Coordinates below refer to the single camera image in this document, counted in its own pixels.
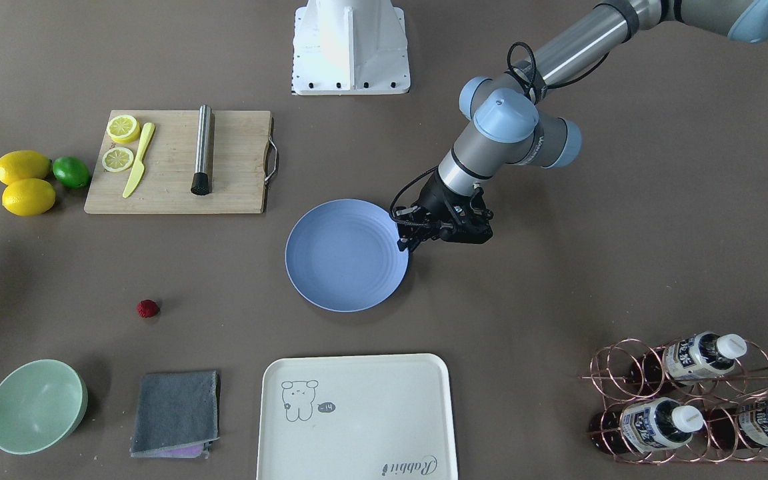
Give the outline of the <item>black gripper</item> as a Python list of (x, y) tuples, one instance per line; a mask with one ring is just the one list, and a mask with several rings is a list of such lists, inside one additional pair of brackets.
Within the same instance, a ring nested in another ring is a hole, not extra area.
[(398, 197), (414, 183), (430, 176), (409, 207), (397, 207), (397, 248), (414, 252), (426, 240), (482, 244), (493, 236), (490, 221), (493, 212), (483, 200), (483, 189), (476, 187), (469, 195), (448, 189), (436, 170), (427, 170), (400, 189)]

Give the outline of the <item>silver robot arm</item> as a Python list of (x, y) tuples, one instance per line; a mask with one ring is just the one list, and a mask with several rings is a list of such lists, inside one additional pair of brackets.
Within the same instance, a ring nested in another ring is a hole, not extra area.
[(560, 168), (579, 154), (582, 134), (572, 121), (537, 104), (584, 79), (613, 48), (642, 30), (676, 21), (744, 43), (768, 40), (768, 1), (601, 1), (584, 18), (520, 61), (506, 60), (496, 79), (476, 77), (461, 89), (467, 126), (408, 207), (392, 204), (397, 248), (412, 252), (427, 240), (482, 244), (493, 236), (493, 212), (483, 188), (504, 165)]

